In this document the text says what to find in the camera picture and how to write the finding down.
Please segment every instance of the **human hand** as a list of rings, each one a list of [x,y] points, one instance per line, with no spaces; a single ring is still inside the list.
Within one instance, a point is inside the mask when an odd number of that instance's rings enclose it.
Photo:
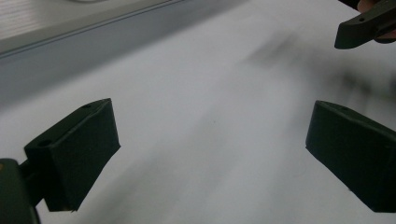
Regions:
[[[358,11],[363,13],[370,10],[380,0],[360,0],[358,3]],[[379,39],[396,39],[396,31],[389,32],[378,37]]]

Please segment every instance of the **black object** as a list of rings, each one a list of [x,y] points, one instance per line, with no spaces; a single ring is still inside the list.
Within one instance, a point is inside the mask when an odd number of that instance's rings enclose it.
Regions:
[[[78,210],[119,148],[110,99],[77,109],[25,147],[28,161],[0,160],[0,223],[38,223],[43,198],[50,211]]]
[[[396,212],[396,132],[317,101],[306,148],[375,212]]]
[[[339,0],[357,9],[359,0]],[[334,46],[337,49],[353,49],[375,39],[382,44],[394,39],[378,37],[396,29],[396,0],[381,0],[372,9],[341,23],[338,27]]]

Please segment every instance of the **white table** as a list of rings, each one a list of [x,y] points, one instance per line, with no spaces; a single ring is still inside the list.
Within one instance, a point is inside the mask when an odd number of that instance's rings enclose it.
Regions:
[[[120,151],[76,213],[41,202],[42,223],[395,223],[304,148],[316,100],[396,130],[395,45],[332,46],[355,15],[187,0],[3,58],[0,155],[23,162],[34,137],[110,97]]]

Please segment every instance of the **gray surface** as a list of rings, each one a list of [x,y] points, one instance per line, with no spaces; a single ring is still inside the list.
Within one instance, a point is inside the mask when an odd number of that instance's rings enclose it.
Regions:
[[[0,55],[175,0],[0,0]]]
[[[0,60],[0,155],[111,97],[121,149],[46,223],[395,223],[305,149],[314,102],[396,130],[395,45],[336,50],[328,0],[187,0]]]

